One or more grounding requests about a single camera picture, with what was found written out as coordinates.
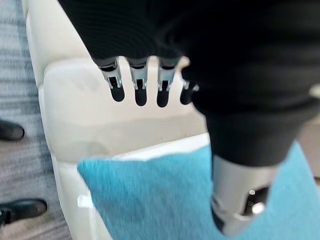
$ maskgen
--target carpet floor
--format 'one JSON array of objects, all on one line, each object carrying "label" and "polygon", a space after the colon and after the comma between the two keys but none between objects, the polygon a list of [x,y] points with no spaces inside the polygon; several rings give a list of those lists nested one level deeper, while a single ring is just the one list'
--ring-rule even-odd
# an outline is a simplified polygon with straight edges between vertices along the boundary
[{"label": "carpet floor", "polygon": [[71,240],[46,145],[20,0],[0,0],[0,118],[26,131],[20,142],[0,142],[0,202],[48,202],[45,215],[5,226],[0,239]]}]

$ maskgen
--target silver metal part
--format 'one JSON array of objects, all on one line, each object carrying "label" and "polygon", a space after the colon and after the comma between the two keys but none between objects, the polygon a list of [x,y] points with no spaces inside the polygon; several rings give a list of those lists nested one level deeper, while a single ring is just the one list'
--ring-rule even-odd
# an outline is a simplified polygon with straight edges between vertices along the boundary
[{"label": "silver metal part", "polygon": [[162,91],[163,89],[163,82],[167,81],[167,87],[166,87],[166,91],[169,92],[171,85],[174,81],[174,76],[176,73],[176,69],[177,69],[177,65],[175,65],[173,68],[171,69],[164,69],[163,66],[161,66],[160,60],[159,60],[159,64],[158,64],[158,91]]},{"label": "silver metal part", "polygon": [[[190,86],[190,82],[189,82],[189,81],[184,81],[184,83],[183,83],[183,89],[188,90],[188,89],[189,89],[189,86]],[[193,90],[194,92],[198,91],[198,90],[199,90],[198,84],[194,85],[194,87],[192,88],[192,90]]]},{"label": "silver metal part", "polygon": [[244,214],[248,196],[254,196],[256,190],[269,187],[278,166],[244,166],[215,155],[212,167],[212,211],[223,222],[219,230],[225,236],[233,237],[265,210],[264,202],[256,202],[251,206],[250,214]]},{"label": "silver metal part", "polygon": [[132,82],[135,90],[138,90],[137,80],[142,80],[142,89],[147,88],[147,76],[148,76],[148,64],[146,63],[143,68],[137,69],[130,66],[130,72],[132,77]]},{"label": "silver metal part", "polygon": [[106,80],[106,82],[108,83],[110,89],[114,89],[114,86],[111,83],[113,79],[115,79],[115,81],[116,81],[117,88],[122,87],[122,77],[121,77],[121,71],[120,71],[120,67],[119,67],[118,58],[116,58],[115,61],[116,61],[116,66],[115,66],[114,70],[104,71],[104,70],[100,69],[103,74],[103,77]]}]

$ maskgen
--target robotic hand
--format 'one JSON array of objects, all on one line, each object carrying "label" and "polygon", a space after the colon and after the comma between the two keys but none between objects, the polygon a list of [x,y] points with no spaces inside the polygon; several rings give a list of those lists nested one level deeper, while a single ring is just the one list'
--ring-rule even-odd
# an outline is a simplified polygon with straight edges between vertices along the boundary
[{"label": "robotic hand", "polygon": [[309,90],[320,81],[320,2],[59,2],[115,101],[125,97],[118,56],[129,62],[139,106],[147,101],[148,57],[159,57],[159,107],[179,57],[190,59],[180,100],[206,117],[213,220],[224,235],[237,235],[264,211],[279,164],[319,110]]}]

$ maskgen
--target white armchair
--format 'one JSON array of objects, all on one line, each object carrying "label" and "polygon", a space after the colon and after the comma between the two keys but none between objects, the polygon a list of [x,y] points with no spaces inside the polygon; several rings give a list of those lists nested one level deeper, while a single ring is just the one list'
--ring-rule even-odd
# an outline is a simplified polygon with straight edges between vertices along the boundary
[{"label": "white armchair", "polygon": [[[96,210],[79,203],[81,196],[90,193],[77,172],[78,161],[195,136],[206,132],[205,120],[192,104],[180,104],[183,81],[178,72],[167,107],[157,106],[154,59],[148,65],[148,101],[139,107],[134,100],[129,66],[120,58],[125,99],[115,102],[58,1],[22,0],[22,3],[45,137],[72,238],[111,239]],[[180,147],[189,148],[188,144]]]}]

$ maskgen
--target black boot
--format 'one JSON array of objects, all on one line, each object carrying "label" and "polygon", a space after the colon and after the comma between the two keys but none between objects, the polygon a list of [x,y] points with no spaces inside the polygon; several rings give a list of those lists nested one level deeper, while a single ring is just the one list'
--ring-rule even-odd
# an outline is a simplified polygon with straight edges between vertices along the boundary
[{"label": "black boot", "polygon": [[22,126],[9,121],[0,120],[0,140],[19,141],[25,135]]},{"label": "black boot", "polygon": [[42,199],[20,199],[0,203],[0,227],[13,222],[38,217],[47,211],[47,203]]}]

